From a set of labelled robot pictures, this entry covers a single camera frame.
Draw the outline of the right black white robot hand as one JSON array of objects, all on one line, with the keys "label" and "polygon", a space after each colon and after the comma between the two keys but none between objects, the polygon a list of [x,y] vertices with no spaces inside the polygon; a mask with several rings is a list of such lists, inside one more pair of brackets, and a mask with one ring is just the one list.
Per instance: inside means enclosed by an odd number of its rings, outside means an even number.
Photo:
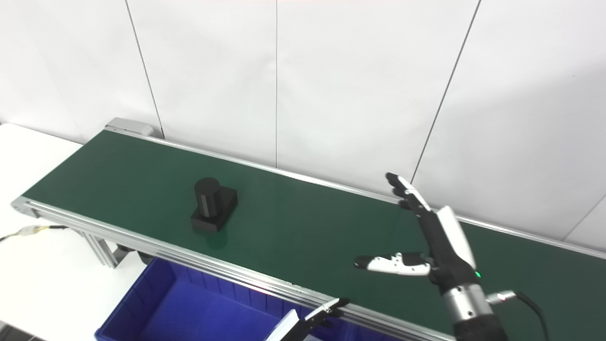
[{"label": "right black white robot hand", "polygon": [[396,276],[426,276],[441,294],[455,287],[478,284],[471,247],[452,208],[444,206],[435,211],[406,179],[391,172],[385,177],[392,192],[400,197],[398,205],[415,214],[428,255],[421,252],[358,255],[354,268]]}]

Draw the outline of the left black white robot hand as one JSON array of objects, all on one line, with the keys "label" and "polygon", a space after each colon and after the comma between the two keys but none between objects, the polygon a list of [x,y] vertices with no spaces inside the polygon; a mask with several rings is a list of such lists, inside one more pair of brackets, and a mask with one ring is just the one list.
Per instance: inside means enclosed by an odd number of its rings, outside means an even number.
[{"label": "left black white robot hand", "polygon": [[264,340],[304,341],[318,327],[332,328],[332,319],[341,318],[344,315],[341,309],[348,304],[350,304],[349,298],[335,298],[318,306],[305,317],[299,317],[297,311],[291,309]]}]

